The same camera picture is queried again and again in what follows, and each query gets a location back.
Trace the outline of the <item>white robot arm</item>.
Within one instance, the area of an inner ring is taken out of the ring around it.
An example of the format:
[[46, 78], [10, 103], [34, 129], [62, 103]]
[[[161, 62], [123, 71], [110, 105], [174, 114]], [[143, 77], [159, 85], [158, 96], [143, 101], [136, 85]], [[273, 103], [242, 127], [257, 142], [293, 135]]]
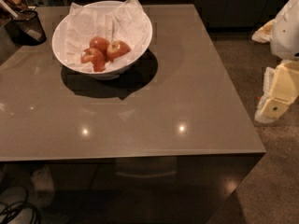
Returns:
[[258, 122], [272, 123], [299, 97], [299, 0], [289, 0], [252, 40], [269, 43], [272, 54], [281, 59], [276, 68], [265, 69], [263, 96], [255, 113]]

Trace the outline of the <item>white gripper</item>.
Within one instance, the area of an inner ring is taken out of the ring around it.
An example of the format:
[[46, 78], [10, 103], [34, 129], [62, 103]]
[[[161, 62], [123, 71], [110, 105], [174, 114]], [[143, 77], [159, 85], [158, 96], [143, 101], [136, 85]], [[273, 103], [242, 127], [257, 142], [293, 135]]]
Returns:
[[[275, 20], [254, 32], [251, 39], [259, 43], [271, 40]], [[278, 120], [299, 97], [299, 62], [283, 60], [276, 68], [267, 67], [263, 77], [263, 96], [255, 120], [268, 124]]]

